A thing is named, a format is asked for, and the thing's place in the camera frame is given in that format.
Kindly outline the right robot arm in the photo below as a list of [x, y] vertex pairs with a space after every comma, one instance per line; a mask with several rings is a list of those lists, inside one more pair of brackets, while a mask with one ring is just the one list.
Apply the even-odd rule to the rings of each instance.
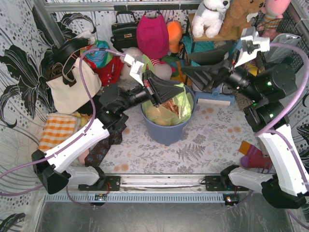
[[232, 165], [221, 172], [222, 184], [226, 188], [244, 187], [259, 192], [275, 208], [298, 209], [306, 203], [309, 174], [293, 142], [287, 114], [304, 91], [309, 76], [305, 74], [302, 84], [297, 86], [293, 69], [284, 63], [257, 76], [243, 68], [257, 52], [267, 52], [272, 47], [292, 50], [301, 56], [305, 65], [309, 63], [302, 49], [262, 38], [258, 42], [243, 41], [241, 48], [233, 52], [217, 48], [191, 53], [189, 58], [197, 65], [185, 67], [184, 72], [195, 84], [206, 82], [214, 87], [224, 84], [252, 101], [244, 109], [245, 118], [275, 168], [274, 174], [259, 174]]

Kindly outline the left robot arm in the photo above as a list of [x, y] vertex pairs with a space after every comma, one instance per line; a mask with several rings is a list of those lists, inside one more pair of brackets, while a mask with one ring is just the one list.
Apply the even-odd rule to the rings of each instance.
[[107, 85], [100, 96], [102, 105], [94, 119], [70, 138], [45, 152], [36, 150], [32, 155], [33, 170], [48, 194], [55, 194], [70, 185], [84, 185], [100, 189], [105, 174], [99, 167], [72, 167], [71, 163], [97, 142], [108, 138], [127, 121], [124, 111], [151, 101], [163, 104], [184, 89], [161, 80], [151, 71], [142, 75], [143, 84], [125, 90], [117, 84]]

